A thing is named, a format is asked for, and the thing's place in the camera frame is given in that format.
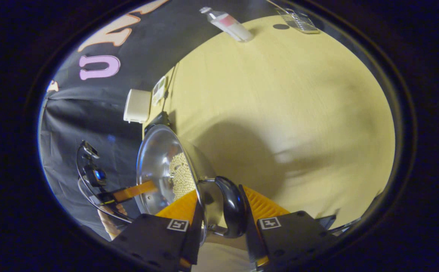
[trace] black handle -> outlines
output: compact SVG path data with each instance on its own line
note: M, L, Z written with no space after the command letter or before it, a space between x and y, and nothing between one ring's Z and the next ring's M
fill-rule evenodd
M214 183L223 193L223 214L228 230L226 238L238 238L246 231L246 202L238 186L225 177L217 176Z

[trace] yellow table surface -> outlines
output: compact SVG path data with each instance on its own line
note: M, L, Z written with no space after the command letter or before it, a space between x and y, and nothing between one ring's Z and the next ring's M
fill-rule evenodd
M218 34L168 72L164 110L217 175L290 212L359 218L394 158L394 124L378 82L326 33L275 29L280 16L244 23L254 39ZM152 107L147 126L161 112Z

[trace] clear plastic container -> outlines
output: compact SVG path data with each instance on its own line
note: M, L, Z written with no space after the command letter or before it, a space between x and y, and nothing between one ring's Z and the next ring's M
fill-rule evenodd
M214 11L210 7L203 7L199 10L207 14L208 21L217 26L222 31L228 33L236 41L248 42L253 39L253 35L240 22L224 11Z

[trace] black cable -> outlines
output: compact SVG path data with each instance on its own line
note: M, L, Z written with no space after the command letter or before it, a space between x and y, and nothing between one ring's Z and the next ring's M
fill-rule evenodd
M110 212L108 212L108 211L106 211L106 210L102 210L99 206L97 206L95 203L93 203L93 201L92 200L90 200L90 198L88 197L88 196L86 196L85 195L85 192L82 190L82 188L81 188L81 186L80 186L80 180L83 182L83 184L85 184L85 187L87 187L87 189L88 189L88 191L90 191L90 193L92 193L92 195L94 195L97 199L99 199L98 197L97 197L97 195L90 189L90 187L88 187L88 184L85 182L85 180L83 179L83 176L82 176L82 174L80 173L80 169L79 169L79 167L78 167L78 153L79 153L79 151L80 151L80 148L82 148L82 146L83 146L83 144L80 144L80 146L79 146L79 148L77 149L77 156L76 156L76 158L75 158L75 164L76 164L76 166L77 166L77 172L78 172L78 175L80 176L80 179L78 179L78 189L80 190L80 193L82 193L82 195L97 209L97 210L100 210L100 211L102 211L102 212L105 212L106 214L108 214L108 215L111 215L111 216L113 216L113 217L115 217L115 218L117 218L117 219L120 219L120 220L122 220L122 221L125 221L125 222L128 222L128 223L132 223L132 221L133 221L133 219L131 219L130 217L128 217L128 216L126 216L126 215L123 215L123 214L121 214L121 213L119 213L121 216L123 216L123 217L126 217L127 219L124 219L124 218L120 218L120 217L118 217L117 215L113 215L112 213L110 213Z
M166 105L166 99L169 96L169 87L171 86L171 83L173 81L174 71L176 71L176 65L174 65L173 72L171 73L171 79L169 80L169 84L167 85L166 91L164 92L164 103L162 104L162 111L164 111L164 106Z

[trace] pink letter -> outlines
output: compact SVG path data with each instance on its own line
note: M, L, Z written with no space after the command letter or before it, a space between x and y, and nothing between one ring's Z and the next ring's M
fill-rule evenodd
M109 77L117 74L120 68L120 60L114 56L94 56L94 57L85 57L81 56L78 64L80 67L84 67L89 63L97 63L97 62L105 62L109 64L109 67L103 70L92 70L88 71L85 69L80 70L80 79L93 79L97 77Z

